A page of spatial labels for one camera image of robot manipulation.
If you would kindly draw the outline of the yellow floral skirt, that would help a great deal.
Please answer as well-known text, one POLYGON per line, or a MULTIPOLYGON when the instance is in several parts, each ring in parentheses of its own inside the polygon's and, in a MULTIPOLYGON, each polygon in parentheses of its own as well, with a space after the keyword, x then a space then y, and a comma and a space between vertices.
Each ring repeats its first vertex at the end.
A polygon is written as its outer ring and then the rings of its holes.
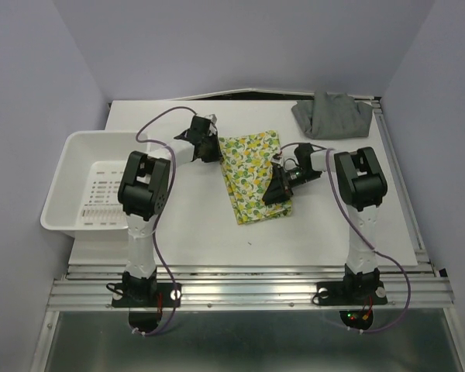
POLYGON ((238 137, 220 137, 220 163, 236 222, 240 225, 287 217, 292 203, 265 205, 262 200, 272 178, 271 159, 280 152, 274 130, 238 137))

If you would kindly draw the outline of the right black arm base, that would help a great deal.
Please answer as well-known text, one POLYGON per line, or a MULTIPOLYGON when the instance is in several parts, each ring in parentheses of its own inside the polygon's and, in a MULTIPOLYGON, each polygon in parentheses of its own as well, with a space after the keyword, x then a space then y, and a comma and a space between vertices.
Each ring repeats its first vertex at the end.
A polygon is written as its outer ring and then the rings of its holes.
POLYGON ((374 320, 374 306, 388 303, 380 271, 354 274, 348 267, 341 281, 320 281, 312 304, 343 306, 339 312, 343 324, 350 329, 367 331, 374 320))

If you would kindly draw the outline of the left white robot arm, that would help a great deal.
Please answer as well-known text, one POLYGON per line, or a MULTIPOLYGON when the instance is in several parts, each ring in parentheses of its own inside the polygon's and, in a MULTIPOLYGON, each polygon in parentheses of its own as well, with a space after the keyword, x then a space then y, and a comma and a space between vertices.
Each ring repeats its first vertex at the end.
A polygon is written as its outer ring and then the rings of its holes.
POLYGON ((119 184, 118 201, 128 226, 128 260, 122 275, 130 296, 139 305, 157 296, 157 265, 154 254, 157 221, 169 198, 177 169, 200 160, 218 162, 217 118, 194 115, 191 125, 169 143, 155 140, 160 148, 149 153, 130 153, 119 184))

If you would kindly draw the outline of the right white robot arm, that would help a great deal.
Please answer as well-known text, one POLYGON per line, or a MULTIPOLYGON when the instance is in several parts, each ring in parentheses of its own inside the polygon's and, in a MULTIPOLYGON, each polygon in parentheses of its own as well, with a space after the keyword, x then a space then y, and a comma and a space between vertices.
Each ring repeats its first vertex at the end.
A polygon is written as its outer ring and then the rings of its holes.
POLYGON ((272 177, 263 193, 265 205, 291 199, 293 188, 328 174, 336 204, 350 226, 342 296, 359 302, 369 293, 370 283, 379 281, 375 247, 377 212, 388 192, 388 183, 374 149, 337 152, 311 143, 297 143, 295 167, 284 168, 282 153, 271 159, 272 177))

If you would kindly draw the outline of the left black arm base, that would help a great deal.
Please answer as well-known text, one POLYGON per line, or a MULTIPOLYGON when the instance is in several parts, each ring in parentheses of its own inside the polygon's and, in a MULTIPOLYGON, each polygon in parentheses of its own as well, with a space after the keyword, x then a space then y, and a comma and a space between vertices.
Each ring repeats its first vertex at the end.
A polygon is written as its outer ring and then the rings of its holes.
POLYGON ((181 283, 150 279, 149 283, 107 283, 105 287, 112 293, 111 306, 128 309, 129 327, 141 336, 163 334, 181 306, 181 283))

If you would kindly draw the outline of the grey pleated skirt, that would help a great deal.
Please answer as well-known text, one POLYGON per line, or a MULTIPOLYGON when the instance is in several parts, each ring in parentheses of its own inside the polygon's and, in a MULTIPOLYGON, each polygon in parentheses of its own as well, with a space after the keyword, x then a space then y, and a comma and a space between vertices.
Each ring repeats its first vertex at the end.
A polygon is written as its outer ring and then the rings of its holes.
POLYGON ((311 140, 366 138, 373 108, 347 94, 316 91, 311 101, 301 100, 291 108, 298 127, 311 140))

